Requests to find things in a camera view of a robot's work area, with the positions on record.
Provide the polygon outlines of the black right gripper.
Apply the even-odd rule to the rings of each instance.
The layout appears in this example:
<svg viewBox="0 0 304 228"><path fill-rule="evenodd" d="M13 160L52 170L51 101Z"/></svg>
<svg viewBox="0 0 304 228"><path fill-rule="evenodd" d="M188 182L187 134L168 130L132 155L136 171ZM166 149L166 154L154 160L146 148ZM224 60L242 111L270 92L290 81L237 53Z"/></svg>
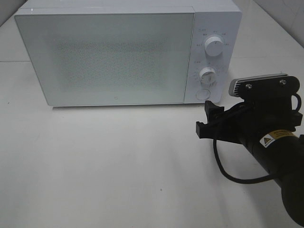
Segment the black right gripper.
<svg viewBox="0 0 304 228"><path fill-rule="evenodd" d="M246 147L255 143L262 147L275 143L302 147L303 136L294 135L295 128L302 122L303 116L299 112L302 101L295 95L297 106L293 109L290 97L299 88L299 80L288 74L234 79L228 90L230 96L272 100L241 102L228 110L207 100L204 105L207 123L196 122L196 134L199 139L215 139Z"/></svg>

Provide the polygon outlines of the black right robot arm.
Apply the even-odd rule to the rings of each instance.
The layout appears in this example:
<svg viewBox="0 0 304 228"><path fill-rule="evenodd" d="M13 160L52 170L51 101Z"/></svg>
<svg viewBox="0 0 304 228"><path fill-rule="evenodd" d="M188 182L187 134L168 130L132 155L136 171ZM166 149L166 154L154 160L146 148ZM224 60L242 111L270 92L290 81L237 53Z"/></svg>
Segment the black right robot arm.
<svg viewBox="0 0 304 228"><path fill-rule="evenodd" d="M207 122L196 122L196 133L213 143L243 145L267 172L266 176L240 179L228 174L213 146L222 175L240 184L275 181L286 212L304 224L304 137L295 131L302 123L299 80L288 74L262 75L231 81L229 94L242 102L225 109L205 102Z"/></svg>

